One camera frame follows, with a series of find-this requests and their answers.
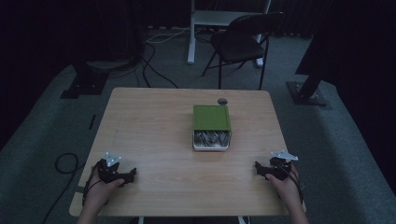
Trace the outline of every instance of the wooden table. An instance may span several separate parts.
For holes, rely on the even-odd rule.
[[[233,136],[224,152],[192,148],[193,105],[228,100]],[[106,152],[122,156],[119,171],[137,168],[135,182],[117,189],[101,212],[115,217],[286,215],[275,189],[256,175],[286,149],[266,91],[116,88],[110,97],[78,185]],[[79,216],[82,194],[70,214]]]

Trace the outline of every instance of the black cable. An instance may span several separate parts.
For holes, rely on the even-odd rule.
[[[131,67],[136,66],[136,64],[138,63],[138,59],[136,58],[132,58],[129,60],[128,63],[122,64],[122,65],[118,65],[115,67],[111,67],[111,68],[99,68],[99,67],[95,67],[92,64],[88,64],[88,66],[91,68],[92,71],[94,72],[106,72],[106,73],[112,73],[112,72],[118,72],[118,71],[127,71],[129,69],[131,69]]]
[[[172,83],[172,85],[174,85],[174,86],[178,89],[178,85],[175,84],[175,82],[173,82],[171,79],[169,79],[169,78],[163,76],[162,74],[160,74],[159,72],[157,72],[157,70],[155,70],[155,69],[151,66],[151,64],[149,64],[149,62],[151,61],[151,59],[154,57],[154,54],[155,54],[155,47],[152,46],[152,45],[150,45],[149,43],[146,43],[146,44],[149,45],[150,47],[152,47],[152,49],[153,49],[153,52],[152,52],[151,56],[149,57],[149,59],[148,59],[147,61],[142,57],[142,61],[145,63],[145,65],[143,66],[143,79],[145,79],[145,81],[146,81],[148,87],[151,88],[151,86],[149,85],[149,81],[148,81],[148,79],[147,79],[147,77],[146,77],[146,67],[147,67],[147,66],[148,66],[149,68],[151,68],[151,70],[152,70],[153,72],[155,72],[158,76],[162,77],[163,79],[168,80],[170,83]]]
[[[173,39],[173,38],[179,38],[181,35],[190,35],[190,34],[188,34],[188,33],[185,33],[185,31],[186,30],[188,30],[189,28],[185,28],[185,29],[183,29],[181,32],[179,32],[179,33],[177,33],[177,34],[162,34],[162,35],[155,35],[155,36],[152,36],[152,37],[150,37],[148,40],[146,40],[146,43],[148,44],[148,43],[150,43],[150,44],[162,44],[162,43],[165,43],[165,42],[167,42],[167,41],[169,41],[169,40],[171,40],[171,39]],[[157,42],[155,42],[155,41],[152,41],[152,39],[154,39],[154,38],[164,38],[164,40],[163,41],[157,41]]]
[[[291,181],[294,182],[294,184],[295,184],[296,187],[297,187],[297,190],[298,190],[298,194],[299,194],[299,196],[300,196],[301,203],[303,203],[304,195],[303,195],[303,192],[301,191],[301,188],[300,188],[300,180],[299,180],[297,174],[294,173],[294,171],[290,170],[290,171],[293,172],[294,175],[296,176],[296,178],[297,178],[297,180],[296,180],[293,176],[290,175],[290,173],[289,173],[288,171],[286,171],[286,170],[283,168],[282,165],[278,165],[278,167],[279,167],[283,172],[285,172],[285,174],[287,174],[287,175],[289,176],[289,178],[291,179]]]
[[[90,191],[90,189],[91,189],[93,186],[95,186],[96,184],[99,184],[100,182],[102,182],[102,180],[98,180],[98,181],[96,181],[95,183],[93,183],[93,184],[88,188],[87,194],[88,194],[88,191]]]
[[[73,157],[75,158],[75,162],[76,162],[76,163],[75,163],[75,165],[74,165],[74,169],[73,169],[73,170],[70,170],[70,171],[63,171],[63,170],[61,170],[61,169],[59,168],[59,165],[58,165],[59,160],[60,160],[62,157],[64,157],[64,156],[73,156]],[[52,209],[55,207],[56,203],[58,203],[59,200],[62,198],[62,196],[64,195],[64,193],[66,192],[66,190],[69,188],[69,186],[70,186],[70,184],[71,184],[73,178],[74,178],[75,175],[76,175],[76,172],[85,166],[85,162],[84,162],[82,165],[80,165],[80,166],[78,166],[78,164],[79,164],[79,162],[78,162],[78,157],[77,157],[77,155],[74,154],[74,153],[71,153],[71,152],[64,153],[64,154],[60,155],[60,156],[56,159],[56,162],[55,162],[55,169],[56,169],[59,173],[61,173],[61,174],[63,174],[63,175],[70,175],[70,174],[71,174],[71,176],[70,176],[69,182],[67,183],[67,185],[66,185],[66,187],[64,188],[64,190],[62,191],[62,193],[58,196],[58,198],[55,200],[55,202],[54,202],[54,203],[52,204],[52,206],[50,207],[49,211],[47,212],[46,216],[44,217],[43,221],[41,222],[42,224],[46,223],[47,218],[50,216],[50,212],[51,212]]]
[[[141,63],[142,63],[142,62],[139,61],[132,71],[129,71],[129,72],[127,72],[127,73],[125,73],[125,74],[122,74],[122,75],[118,75],[118,76],[114,76],[114,77],[109,77],[109,78],[126,77],[126,76],[128,76],[129,74],[131,74],[132,72],[136,72],[137,68],[139,67],[139,65],[140,65]]]
[[[136,73],[136,70],[137,69],[134,70],[134,76],[136,77],[137,87],[140,87],[140,80],[139,80],[139,76]]]
[[[207,39],[204,39],[204,38],[201,38],[201,37],[198,37],[198,36],[196,36],[195,39],[198,42],[205,43],[205,44],[210,44],[210,40],[207,40]]]

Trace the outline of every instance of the chair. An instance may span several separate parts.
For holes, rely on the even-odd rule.
[[[267,59],[269,40],[271,33],[276,32],[283,20],[282,12],[274,12],[259,15],[246,15],[233,20],[224,33],[214,34],[210,37],[210,44],[215,52],[210,58],[202,77],[209,68],[219,68],[219,89],[221,89],[221,67],[234,63],[241,63],[262,58],[262,76],[259,90],[262,89],[265,64]],[[210,66],[216,54],[219,55],[219,65]]]

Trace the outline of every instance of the human hand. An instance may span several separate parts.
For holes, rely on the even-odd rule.
[[[294,180],[298,184],[298,173],[297,169],[291,164],[290,175],[294,178]],[[307,224],[308,218],[305,215],[302,201],[300,198],[299,187],[296,186],[294,181],[288,176],[286,179],[279,180],[273,175],[267,174],[265,177],[274,185],[279,194],[279,197],[283,200],[286,207],[288,208],[290,215],[290,223],[292,224]]]
[[[290,175],[294,178],[294,180],[298,181],[298,173],[293,163],[291,164],[291,170],[292,172],[290,172]],[[298,189],[299,187],[296,186],[290,177],[287,177],[283,181],[270,174],[265,175],[265,177],[267,177],[276,188],[279,197],[283,200],[288,208],[299,205],[301,206],[300,191]]]
[[[95,168],[78,223],[96,223],[97,215],[107,202],[110,194],[123,182],[123,179],[117,179],[107,184],[101,181],[97,168]]]

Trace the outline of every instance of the green box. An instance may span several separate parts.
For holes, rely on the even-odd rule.
[[[230,145],[231,122],[227,105],[195,105],[192,144],[196,150],[225,150]]]

